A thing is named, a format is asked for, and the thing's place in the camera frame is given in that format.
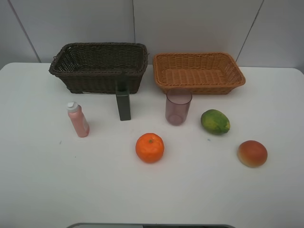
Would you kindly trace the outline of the light orange wicker basket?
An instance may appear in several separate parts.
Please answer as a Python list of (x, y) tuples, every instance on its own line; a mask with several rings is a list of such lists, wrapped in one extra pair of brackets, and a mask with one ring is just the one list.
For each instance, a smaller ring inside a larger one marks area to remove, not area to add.
[(159, 53), (153, 57), (156, 85), (166, 94), (185, 88), (193, 95), (227, 95), (246, 79), (231, 55), (209, 53)]

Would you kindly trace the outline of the red yellow peach fruit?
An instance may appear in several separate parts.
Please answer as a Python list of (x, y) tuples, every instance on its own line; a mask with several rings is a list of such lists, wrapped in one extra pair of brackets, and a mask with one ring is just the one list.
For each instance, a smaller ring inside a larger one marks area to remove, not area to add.
[(249, 140), (240, 144), (237, 157), (243, 165), (250, 168), (257, 168), (265, 164), (268, 158), (268, 152), (263, 144)]

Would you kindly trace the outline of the translucent purple plastic cup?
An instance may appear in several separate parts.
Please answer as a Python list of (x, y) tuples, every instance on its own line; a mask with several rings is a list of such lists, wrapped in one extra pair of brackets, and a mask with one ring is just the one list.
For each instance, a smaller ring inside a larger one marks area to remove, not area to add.
[(185, 88), (173, 88), (166, 94), (165, 117), (174, 126), (183, 124), (187, 118), (192, 93)]

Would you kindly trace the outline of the dark brown wicker basket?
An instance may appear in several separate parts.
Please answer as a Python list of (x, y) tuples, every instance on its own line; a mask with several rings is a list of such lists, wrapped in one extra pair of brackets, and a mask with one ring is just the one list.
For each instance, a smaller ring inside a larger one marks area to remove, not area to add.
[(115, 94), (116, 77), (124, 73), (136, 94), (148, 65), (148, 51), (139, 43), (70, 43), (54, 57), (49, 72), (73, 94)]

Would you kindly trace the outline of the green mango fruit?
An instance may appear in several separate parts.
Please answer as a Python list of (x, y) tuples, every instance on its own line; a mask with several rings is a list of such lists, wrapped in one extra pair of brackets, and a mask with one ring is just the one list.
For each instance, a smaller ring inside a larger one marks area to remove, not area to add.
[(201, 116), (201, 125), (209, 133), (214, 135), (223, 135), (230, 130), (229, 119), (220, 111), (210, 109)]

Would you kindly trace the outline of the pink bottle white cap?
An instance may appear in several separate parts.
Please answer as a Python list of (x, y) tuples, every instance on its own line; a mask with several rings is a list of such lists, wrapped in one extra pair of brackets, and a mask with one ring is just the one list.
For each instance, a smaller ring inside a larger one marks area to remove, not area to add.
[(67, 104), (67, 114), (78, 137), (87, 137), (90, 128), (82, 111), (82, 107), (77, 102), (69, 102)]

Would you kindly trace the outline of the orange tangerine fruit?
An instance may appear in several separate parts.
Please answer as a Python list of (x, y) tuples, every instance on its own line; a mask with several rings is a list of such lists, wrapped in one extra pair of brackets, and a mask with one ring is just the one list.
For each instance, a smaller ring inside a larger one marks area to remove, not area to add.
[(154, 133), (143, 134), (136, 142), (135, 152), (145, 163), (158, 162), (164, 155), (164, 142)]

